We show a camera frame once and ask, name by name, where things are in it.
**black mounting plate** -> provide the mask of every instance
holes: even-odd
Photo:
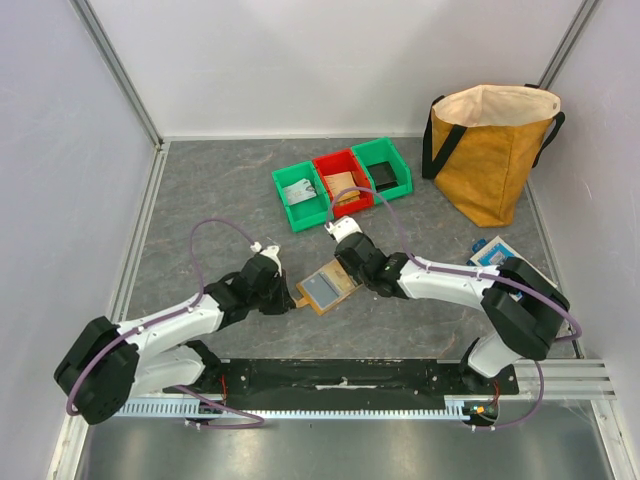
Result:
[[[458,363],[439,363],[435,359],[222,362],[220,374],[227,386],[227,404],[244,410],[442,409],[445,395],[495,393],[492,383],[471,392],[460,379]],[[513,366],[505,368],[496,380],[501,395],[519,393]],[[327,388],[340,383],[370,388]],[[221,384],[214,390],[200,393],[222,393]]]

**white wall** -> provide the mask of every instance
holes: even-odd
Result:
[[[92,0],[167,136],[424,131],[431,101],[535,83],[579,0]]]
[[[67,1],[7,3],[0,58],[0,478],[40,480],[53,371],[107,311],[153,151]]]
[[[598,7],[552,86],[567,121],[533,186],[584,344],[605,359],[640,446],[638,18],[631,0]]]

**black bag handle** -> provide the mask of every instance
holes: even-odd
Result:
[[[434,158],[433,161],[431,160],[431,156],[433,154],[433,125],[431,123],[431,112],[433,110],[433,106],[443,98],[444,95],[441,95],[431,104],[431,108],[429,109],[429,119],[427,120],[427,128],[424,131],[424,137],[422,139],[422,178],[428,178],[430,180],[436,178],[436,175],[440,173],[440,170],[442,170],[456,146],[458,146],[462,135],[467,131],[467,127],[454,125],[442,144],[442,147],[440,147],[440,150],[436,154],[436,158]]]
[[[540,154],[542,153],[542,150],[547,148],[549,144],[553,142],[553,139],[556,138],[556,135],[560,131],[560,127],[564,123],[565,119],[566,116],[564,112],[558,112],[554,115],[553,120],[555,121],[555,125],[553,126],[553,130],[551,130],[551,133],[545,139],[544,143],[540,147],[540,150],[538,150],[538,155],[536,155],[536,159],[533,161],[533,166],[531,168],[536,168],[536,165],[538,165],[538,160],[540,160]]]

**plastic storage bin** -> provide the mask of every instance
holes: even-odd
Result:
[[[278,195],[294,232],[324,223],[327,218],[330,201],[322,180],[311,162],[298,163],[271,173],[278,189]],[[282,190],[303,178],[308,179],[316,189],[316,196],[295,205],[289,205]]]
[[[411,181],[411,172],[409,171],[409,167],[398,153],[398,150],[396,150],[391,139],[387,137],[378,138],[371,142],[355,145],[354,147],[351,147],[351,150],[360,164],[364,167],[364,171],[369,177],[369,181],[376,192],[378,190],[373,182],[368,167],[383,162],[389,162],[393,169],[393,173],[396,176],[398,186],[379,192],[380,195],[387,200],[402,197],[403,195],[407,195],[413,191],[413,183]],[[378,197],[375,197],[375,203],[380,203],[380,199]]]
[[[342,150],[340,152],[331,153],[323,157],[318,157],[313,160],[313,165],[316,167],[320,180],[329,194],[329,200],[333,200],[329,185],[325,180],[326,175],[335,175],[336,173],[351,172],[353,175],[354,183],[359,187],[371,188],[371,182],[369,177],[364,172],[362,166],[356,160],[355,155],[350,149]],[[350,215],[359,210],[364,210],[373,206],[373,197],[375,195],[366,192],[360,192],[360,199],[355,202],[350,202],[345,205],[336,205],[333,207],[333,214],[335,218],[340,218],[345,215]]]

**metal plate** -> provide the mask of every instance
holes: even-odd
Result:
[[[501,417],[530,408],[507,402]],[[179,420],[114,418],[94,430],[82,459],[90,470],[78,480],[613,479],[589,402],[544,404],[523,426],[495,433],[415,420],[198,432]]]
[[[447,400],[441,410],[245,410],[266,419],[298,420],[468,420],[462,413],[464,401]],[[145,397],[129,400],[116,414],[130,418],[242,419],[200,404],[191,397]]]

